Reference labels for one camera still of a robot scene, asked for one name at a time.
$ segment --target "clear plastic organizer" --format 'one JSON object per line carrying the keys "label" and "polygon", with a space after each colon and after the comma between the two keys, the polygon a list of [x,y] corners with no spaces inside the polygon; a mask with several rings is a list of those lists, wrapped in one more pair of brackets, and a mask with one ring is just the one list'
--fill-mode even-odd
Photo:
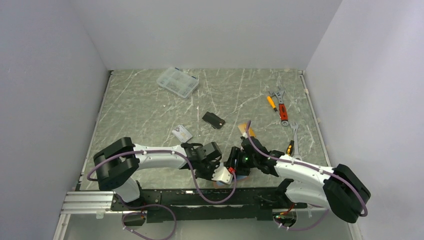
{"label": "clear plastic organizer", "polygon": [[168,68],[156,80],[157,84],[182,98],[187,98],[199,85],[199,80],[176,67]]}

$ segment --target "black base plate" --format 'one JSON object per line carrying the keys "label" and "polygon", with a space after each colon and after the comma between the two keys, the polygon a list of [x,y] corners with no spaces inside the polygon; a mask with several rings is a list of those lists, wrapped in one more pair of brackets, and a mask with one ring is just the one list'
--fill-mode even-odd
{"label": "black base plate", "polygon": [[[211,201],[226,198],[232,191],[230,188],[204,188],[203,195]],[[236,189],[234,195],[222,205],[238,205],[214,207],[203,200],[196,189],[143,189],[142,194],[146,204],[162,204],[174,211],[177,220],[218,220],[218,219],[253,219],[272,220],[273,209],[288,209],[291,202],[267,202],[257,196],[272,200],[275,187],[249,187]],[[117,197],[111,205],[112,211],[131,211],[124,207]],[[297,203],[295,209],[304,209],[305,203]],[[160,207],[150,207],[147,210],[148,223],[172,221],[171,214]]]}

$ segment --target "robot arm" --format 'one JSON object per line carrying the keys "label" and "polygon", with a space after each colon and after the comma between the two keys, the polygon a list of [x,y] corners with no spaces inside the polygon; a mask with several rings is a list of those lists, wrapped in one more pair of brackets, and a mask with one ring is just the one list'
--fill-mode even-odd
{"label": "robot arm", "polygon": [[94,155],[94,165],[97,166],[106,159],[127,152],[138,152],[123,155],[104,163],[96,170],[98,187],[101,191],[114,191],[124,202],[134,205],[142,202],[141,186],[131,175],[141,169],[175,168],[189,169],[184,157],[188,158],[195,177],[209,181],[230,184],[233,175],[220,166],[221,151],[215,142],[202,145],[199,143],[183,143],[172,147],[151,147],[133,144],[131,138],[123,137]]}
{"label": "robot arm", "polygon": [[[347,166],[339,164],[333,168],[305,163],[278,150],[268,151],[255,137],[250,140],[243,139],[242,149],[233,147],[228,161],[224,164],[227,168],[235,169],[236,175],[246,176],[251,168],[258,168],[264,174],[283,178],[275,191],[277,201],[308,203],[331,209],[336,216],[348,223],[357,221],[363,210],[358,197],[339,179],[323,174],[327,172],[348,182],[366,204],[371,194]],[[265,157],[252,143],[262,153],[285,161]]]}
{"label": "robot arm", "polygon": [[[275,198],[279,203],[308,203],[329,208],[348,223],[357,221],[364,204],[371,197],[368,189],[345,165],[339,164],[332,168],[307,163],[308,166],[319,169],[316,171],[281,151],[267,151],[254,137],[250,140],[245,138],[241,147],[242,149],[233,147],[228,161],[222,166],[222,154],[215,142],[205,146],[199,143],[183,143],[173,147],[147,147],[133,144],[129,137],[123,137],[95,154],[93,158],[99,189],[115,191],[130,206],[142,206],[144,202],[140,184],[131,178],[135,171],[149,168],[189,169],[188,163],[181,156],[188,159],[196,178],[209,181],[230,184],[233,179],[230,172],[235,171],[237,175],[247,176],[251,168],[281,177],[283,181],[275,191]],[[255,148],[267,156],[286,162],[266,157]],[[121,158],[108,159],[113,156]],[[352,185],[364,204],[361,204],[358,196],[337,178]]]}

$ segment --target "white enclosure wall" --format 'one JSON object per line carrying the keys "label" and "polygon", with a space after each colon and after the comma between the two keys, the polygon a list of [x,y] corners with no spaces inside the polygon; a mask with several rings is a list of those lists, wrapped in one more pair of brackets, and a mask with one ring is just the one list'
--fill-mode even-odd
{"label": "white enclosure wall", "polygon": [[365,240],[423,239],[424,1],[344,0],[307,84],[334,165],[371,191]]}
{"label": "white enclosure wall", "polygon": [[2,0],[0,9],[0,239],[48,240],[108,72],[68,0]]}
{"label": "white enclosure wall", "polygon": [[305,69],[342,0],[71,0],[106,67]]}

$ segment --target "marble-pattern floor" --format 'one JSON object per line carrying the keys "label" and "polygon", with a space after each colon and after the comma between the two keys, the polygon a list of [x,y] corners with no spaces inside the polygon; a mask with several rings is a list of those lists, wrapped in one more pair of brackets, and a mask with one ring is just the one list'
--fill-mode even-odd
{"label": "marble-pattern floor", "polygon": [[[299,152],[308,163],[326,166],[311,108],[296,69],[182,69],[199,79],[198,88],[187,99],[156,83],[165,69],[115,70],[100,113],[85,173],[93,168],[93,155],[122,137],[144,146],[175,146],[180,141],[171,133],[184,125],[193,138],[189,143],[218,143],[226,161],[232,146],[240,146],[238,125],[252,120],[256,137],[268,150],[285,152],[293,139],[292,129],[282,127],[267,101],[268,90],[285,88],[284,103],[289,121],[296,121]],[[214,129],[202,120],[212,112],[226,121]],[[133,176],[144,189],[194,188],[190,171],[171,168],[142,169]],[[253,169],[238,188],[276,187],[281,178]],[[201,188],[213,184],[198,179]],[[83,177],[81,190],[98,190],[96,182]]]}

